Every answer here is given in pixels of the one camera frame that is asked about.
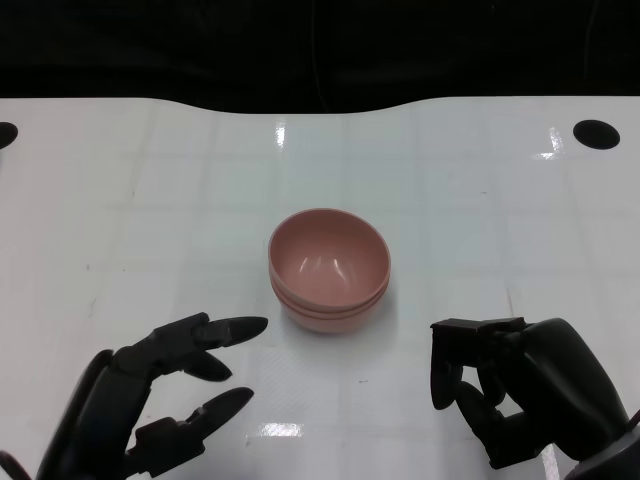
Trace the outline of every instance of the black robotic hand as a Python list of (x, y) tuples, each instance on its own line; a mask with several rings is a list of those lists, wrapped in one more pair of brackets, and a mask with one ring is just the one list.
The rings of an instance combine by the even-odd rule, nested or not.
[[(606, 372), (566, 321), (449, 319), (432, 325), (431, 396), (454, 401), (493, 468), (536, 457), (550, 443), (580, 463), (567, 480), (640, 478), (640, 416), (629, 420)], [(476, 368), (482, 392), (462, 381)], [(522, 413), (505, 418), (509, 396)]]
[[(144, 340), (100, 352), (86, 368), (38, 470), (37, 480), (117, 480), (149, 472), (160, 475), (205, 450), (203, 440), (229, 421), (251, 399), (248, 388), (223, 393), (185, 421), (163, 418), (136, 430), (127, 443), (160, 375), (182, 370), (220, 382), (231, 371), (206, 352), (250, 340), (267, 327), (267, 319), (241, 317), (209, 322), (199, 313), (157, 328)], [(14, 480), (29, 476), (8, 454), (0, 466)]]

